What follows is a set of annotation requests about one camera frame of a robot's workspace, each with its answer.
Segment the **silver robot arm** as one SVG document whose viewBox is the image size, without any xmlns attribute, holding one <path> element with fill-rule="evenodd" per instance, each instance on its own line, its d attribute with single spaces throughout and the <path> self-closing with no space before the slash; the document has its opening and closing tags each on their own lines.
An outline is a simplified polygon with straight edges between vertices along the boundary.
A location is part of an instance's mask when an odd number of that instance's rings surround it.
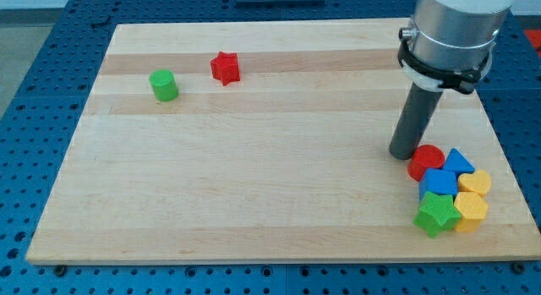
<svg viewBox="0 0 541 295">
<path fill-rule="evenodd" d="M 515 0 L 417 0 L 399 30 L 397 60 L 412 81 L 389 152 L 413 156 L 445 90 L 474 92 L 492 65 L 492 50 Z"/>
</svg>

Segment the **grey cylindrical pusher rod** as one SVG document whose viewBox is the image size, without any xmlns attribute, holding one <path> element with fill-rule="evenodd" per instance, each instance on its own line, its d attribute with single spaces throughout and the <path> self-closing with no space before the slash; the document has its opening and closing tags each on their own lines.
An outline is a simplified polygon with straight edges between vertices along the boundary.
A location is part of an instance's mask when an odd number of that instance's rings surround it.
<svg viewBox="0 0 541 295">
<path fill-rule="evenodd" d="M 394 158 L 408 160 L 413 156 L 441 96 L 441 92 L 412 84 L 389 145 Z"/>
</svg>

